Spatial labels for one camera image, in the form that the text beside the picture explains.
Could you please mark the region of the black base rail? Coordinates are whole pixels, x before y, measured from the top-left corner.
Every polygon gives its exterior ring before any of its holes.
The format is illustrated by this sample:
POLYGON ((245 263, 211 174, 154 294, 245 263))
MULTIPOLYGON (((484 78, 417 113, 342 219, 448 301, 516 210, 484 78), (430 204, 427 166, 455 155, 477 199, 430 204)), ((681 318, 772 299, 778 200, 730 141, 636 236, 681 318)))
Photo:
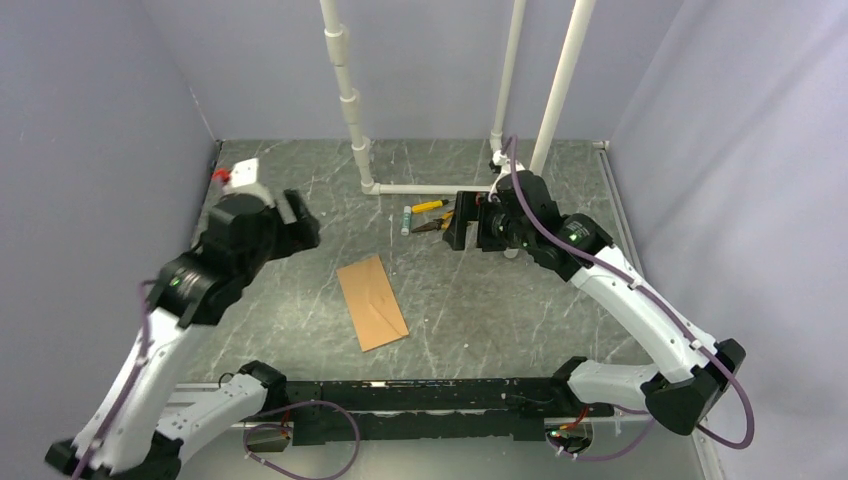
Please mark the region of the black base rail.
POLYGON ((287 418, 296 446, 329 442, 508 437, 536 441, 558 421, 609 418, 545 377, 388 381, 288 381, 250 421, 287 418), (286 416, 281 409, 293 405, 286 416))

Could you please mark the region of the yellow handled pliers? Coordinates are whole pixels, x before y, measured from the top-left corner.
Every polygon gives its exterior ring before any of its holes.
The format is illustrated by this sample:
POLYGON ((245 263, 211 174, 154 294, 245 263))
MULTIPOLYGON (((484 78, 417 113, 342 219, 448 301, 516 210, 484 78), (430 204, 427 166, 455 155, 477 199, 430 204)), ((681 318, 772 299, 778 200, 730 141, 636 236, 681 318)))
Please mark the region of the yellow handled pliers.
POLYGON ((425 222, 424 224, 422 224, 420 226, 412 228, 410 230, 410 232, 411 233, 423 233, 423 232, 430 232, 430 231, 446 230, 450 225, 450 222, 453 218, 453 215, 454 215, 454 211, 450 210, 450 211, 444 213, 443 215, 441 215, 440 217, 438 217, 436 219, 430 220, 430 221, 425 222))

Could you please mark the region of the white pvc pipe frame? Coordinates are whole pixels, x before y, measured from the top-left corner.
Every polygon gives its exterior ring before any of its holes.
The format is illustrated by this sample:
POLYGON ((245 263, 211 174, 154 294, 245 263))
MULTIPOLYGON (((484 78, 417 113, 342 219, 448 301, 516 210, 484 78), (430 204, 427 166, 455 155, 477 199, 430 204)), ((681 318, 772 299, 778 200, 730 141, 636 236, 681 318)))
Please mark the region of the white pvc pipe frame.
MULTIPOLYGON (((349 70, 348 31, 340 20, 335 1, 320 0, 319 5, 324 23, 323 33, 328 56, 334 68, 339 101, 350 136, 351 151, 359 171, 362 192, 371 196, 447 195, 456 194, 460 191, 482 192, 484 188, 481 186, 383 185, 374 180, 370 170, 370 140, 363 132, 360 118, 360 95, 353 86, 349 70)), ((547 161, 550 145, 562 114, 595 5, 596 3, 591 0, 578 0, 574 3, 531 157, 530 169, 536 174, 543 171, 547 161)), ((525 10, 526 3, 524 1, 513 3, 495 118, 489 134, 489 145, 498 154, 503 154, 506 151, 506 148, 502 145, 506 107, 514 76, 525 10)))

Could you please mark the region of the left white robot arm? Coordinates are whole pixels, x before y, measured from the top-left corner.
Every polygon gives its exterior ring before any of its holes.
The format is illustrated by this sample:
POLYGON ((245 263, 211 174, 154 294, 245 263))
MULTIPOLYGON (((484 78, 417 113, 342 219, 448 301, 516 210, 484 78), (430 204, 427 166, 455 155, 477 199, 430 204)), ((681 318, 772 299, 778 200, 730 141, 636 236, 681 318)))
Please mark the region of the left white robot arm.
POLYGON ((174 479, 232 424, 285 411, 286 377, 252 361, 207 398, 165 414, 187 365, 263 266, 319 245, 319 222, 300 193, 284 196, 293 222, 261 188, 224 195, 198 244, 143 283, 130 354, 86 426, 49 447, 47 465, 71 479, 174 479))

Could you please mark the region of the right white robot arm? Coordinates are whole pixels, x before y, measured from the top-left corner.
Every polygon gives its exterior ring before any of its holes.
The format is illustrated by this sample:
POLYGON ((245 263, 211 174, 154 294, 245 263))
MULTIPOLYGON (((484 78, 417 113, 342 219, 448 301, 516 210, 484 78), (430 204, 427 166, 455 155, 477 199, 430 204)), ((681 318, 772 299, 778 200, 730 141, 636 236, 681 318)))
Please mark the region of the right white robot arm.
POLYGON ((523 250, 602 306, 644 349, 647 365, 610 365, 574 357, 551 388, 557 411, 574 415, 589 403, 648 412, 689 435, 732 384, 746 358, 736 340, 717 340, 670 307, 645 282, 612 237, 585 214, 563 214, 546 182, 520 171, 492 195, 460 191, 443 239, 462 250, 470 223, 484 252, 523 250))

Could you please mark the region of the brown paper envelope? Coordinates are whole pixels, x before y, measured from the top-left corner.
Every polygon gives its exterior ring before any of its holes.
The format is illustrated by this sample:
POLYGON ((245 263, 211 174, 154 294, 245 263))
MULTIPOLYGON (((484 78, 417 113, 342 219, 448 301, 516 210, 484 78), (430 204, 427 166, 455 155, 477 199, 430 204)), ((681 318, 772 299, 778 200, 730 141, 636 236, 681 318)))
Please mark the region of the brown paper envelope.
POLYGON ((410 334, 378 255, 338 269, 337 277, 363 352, 410 334))

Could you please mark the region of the small white green tube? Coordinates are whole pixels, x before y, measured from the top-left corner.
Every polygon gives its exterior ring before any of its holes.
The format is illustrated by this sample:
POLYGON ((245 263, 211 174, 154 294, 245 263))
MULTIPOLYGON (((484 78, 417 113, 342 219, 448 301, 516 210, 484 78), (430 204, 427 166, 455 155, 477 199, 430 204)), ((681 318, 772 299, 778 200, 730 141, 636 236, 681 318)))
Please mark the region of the small white green tube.
POLYGON ((410 234, 411 223, 412 223, 412 215, 413 215, 412 207, 411 206, 405 206, 403 208, 403 215, 402 215, 402 221, 401 221, 401 235, 402 236, 408 236, 410 234))

